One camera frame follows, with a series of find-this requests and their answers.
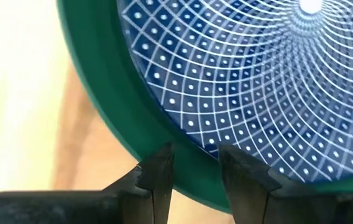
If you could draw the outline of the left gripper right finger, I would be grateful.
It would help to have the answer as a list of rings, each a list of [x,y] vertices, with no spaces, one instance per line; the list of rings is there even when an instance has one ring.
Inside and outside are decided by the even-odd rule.
[[[219,146],[219,165],[235,223],[264,224],[268,195],[281,187],[270,167],[232,145]]]

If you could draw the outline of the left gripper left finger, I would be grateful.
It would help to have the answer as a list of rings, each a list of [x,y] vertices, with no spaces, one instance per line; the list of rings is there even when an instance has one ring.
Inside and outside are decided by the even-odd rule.
[[[167,224],[174,178],[170,142],[106,187],[115,204],[106,224]]]

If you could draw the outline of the blue white grid plate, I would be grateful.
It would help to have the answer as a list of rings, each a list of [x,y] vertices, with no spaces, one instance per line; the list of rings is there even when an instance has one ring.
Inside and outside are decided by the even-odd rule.
[[[144,85],[203,151],[353,177],[353,0],[117,0]]]

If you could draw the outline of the green plate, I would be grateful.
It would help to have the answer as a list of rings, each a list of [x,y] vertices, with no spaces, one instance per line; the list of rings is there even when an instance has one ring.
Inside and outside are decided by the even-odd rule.
[[[218,145],[218,156],[213,157],[161,110],[132,61],[117,0],[57,0],[57,4],[76,71],[115,137],[137,159],[171,142],[175,147],[175,188],[204,205],[228,211],[218,156],[219,146],[232,144]],[[353,199],[353,177],[332,182],[295,181],[322,193],[338,193],[348,202]]]

